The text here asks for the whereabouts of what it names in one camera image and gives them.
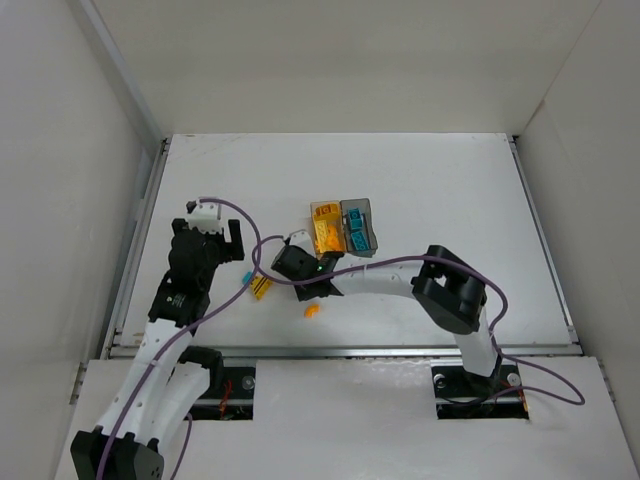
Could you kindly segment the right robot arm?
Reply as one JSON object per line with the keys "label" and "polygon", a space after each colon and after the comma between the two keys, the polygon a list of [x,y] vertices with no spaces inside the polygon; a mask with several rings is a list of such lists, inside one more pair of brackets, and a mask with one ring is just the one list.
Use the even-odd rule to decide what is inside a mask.
{"label": "right robot arm", "polygon": [[455,396],[486,399],[495,386],[500,360],[492,346],[485,306],[486,286],[470,267],[442,246],[432,259],[373,265],[372,258],[326,252],[317,258],[286,245],[271,269],[295,283],[300,301],[328,296],[376,294],[415,300],[442,330],[453,335],[461,352],[463,381]]}

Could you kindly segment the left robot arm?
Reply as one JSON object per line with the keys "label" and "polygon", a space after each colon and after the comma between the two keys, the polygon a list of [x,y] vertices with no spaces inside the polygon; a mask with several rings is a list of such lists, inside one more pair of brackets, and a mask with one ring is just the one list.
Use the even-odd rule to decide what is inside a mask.
{"label": "left robot arm", "polygon": [[81,479],[159,479],[163,452],[195,401],[219,386],[221,354],[193,345],[216,269],[241,261],[240,223],[218,217],[172,222],[169,268],[149,310],[142,342],[109,408],[70,453]]}

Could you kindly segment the teal lego brick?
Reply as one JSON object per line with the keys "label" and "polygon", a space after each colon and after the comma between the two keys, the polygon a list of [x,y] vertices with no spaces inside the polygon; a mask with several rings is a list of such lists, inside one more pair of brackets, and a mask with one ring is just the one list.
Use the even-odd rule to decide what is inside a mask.
{"label": "teal lego brick", "polygon": [[351,208],[347,211],[349,228],[353,231],[362,230],[364,227],[364,216],[359,208]]}

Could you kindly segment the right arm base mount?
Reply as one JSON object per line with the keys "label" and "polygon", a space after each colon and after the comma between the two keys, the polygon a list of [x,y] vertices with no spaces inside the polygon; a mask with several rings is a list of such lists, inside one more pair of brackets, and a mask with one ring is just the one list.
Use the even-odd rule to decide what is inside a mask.
{"label": "right arm base mount", "polygon": [[502,365],[491,378],[439,365],[432,368],[432,379],[439,420],[529,419],[524,394],[510,391],[521,385],[515,365]]}

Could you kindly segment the orange lego cluster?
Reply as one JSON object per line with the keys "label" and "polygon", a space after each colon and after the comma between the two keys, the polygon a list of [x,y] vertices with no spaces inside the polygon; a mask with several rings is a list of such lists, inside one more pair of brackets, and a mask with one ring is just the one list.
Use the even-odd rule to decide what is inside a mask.
{"label": "orange lego cluster", "polygon": [[324,253],[327,251],[337,251],[337,252],[343,252],[344,251],[344,247],[341,243],[340,240],[340,236],[338,233],[338,230],[336,229],[336,227],[334,225],[329,225],[329,230],[330,230],[330,237],[326,242],[326,247],[319,249],[320,253]]}

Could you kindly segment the yellow lego brick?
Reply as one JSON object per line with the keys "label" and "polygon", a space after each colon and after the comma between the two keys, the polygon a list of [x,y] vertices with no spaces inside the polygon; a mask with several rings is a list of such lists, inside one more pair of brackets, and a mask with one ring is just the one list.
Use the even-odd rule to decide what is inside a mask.
{"label": "yellow lego brick", "polygon": [[316,207],[314,210],[315,220],[334,221],[340,215],[341,210],[338,203],[326,203]]}

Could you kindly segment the teal lego creature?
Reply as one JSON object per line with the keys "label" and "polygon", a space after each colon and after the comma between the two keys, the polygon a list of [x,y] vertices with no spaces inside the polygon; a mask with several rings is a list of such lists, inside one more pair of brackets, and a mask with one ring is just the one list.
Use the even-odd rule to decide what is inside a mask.
{"label": "teal lego creature", "polygon": [[355,251],[364,252],[370,249],[368,237],[362,230],[352,231],[350,238]]}

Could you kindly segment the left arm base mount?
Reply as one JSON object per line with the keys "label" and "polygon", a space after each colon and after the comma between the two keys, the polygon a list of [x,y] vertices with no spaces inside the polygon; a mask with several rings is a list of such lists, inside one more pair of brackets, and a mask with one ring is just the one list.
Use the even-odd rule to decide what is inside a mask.
{"label": "left arm base mount", "polygon": [[222,380],[215,384],[209,369],[180,363],[164,393],[172,399],[193,399],[189,412],[196,421],[252,420],[255,387],[255,366],[225,367]]}

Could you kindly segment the yellow lego plate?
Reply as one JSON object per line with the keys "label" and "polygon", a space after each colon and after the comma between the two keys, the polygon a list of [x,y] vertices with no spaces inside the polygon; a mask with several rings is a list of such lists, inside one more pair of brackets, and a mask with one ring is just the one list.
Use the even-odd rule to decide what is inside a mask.
{"label": "yellow lego plate", "polygon": [[319,249],[326,247],[326,242],[330,237],[329,225],[325,220],[314,222],[314,230],[316,235],[316,244]]}

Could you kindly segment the orange curved lego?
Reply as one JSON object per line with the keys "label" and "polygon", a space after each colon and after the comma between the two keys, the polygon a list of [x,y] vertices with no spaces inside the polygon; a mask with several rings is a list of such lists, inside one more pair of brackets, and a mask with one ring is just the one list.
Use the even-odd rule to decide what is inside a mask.
{"label": "orange curved lego", "polygon": [[321,310],[321,307],[319,304],[311,304],[305,309],[304,317],[313,318],[316,314],[320,312],[320,310]]}

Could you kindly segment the yellow black striped lego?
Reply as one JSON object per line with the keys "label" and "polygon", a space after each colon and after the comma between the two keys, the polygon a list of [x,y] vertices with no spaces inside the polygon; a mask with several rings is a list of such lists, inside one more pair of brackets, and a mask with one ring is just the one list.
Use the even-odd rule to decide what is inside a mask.
{"label": "yellow black striped lego", "polygon": [[250,290],[256,300],[261,300],[272,284],[273,282],[269,278],[256,276],[250,282]]}

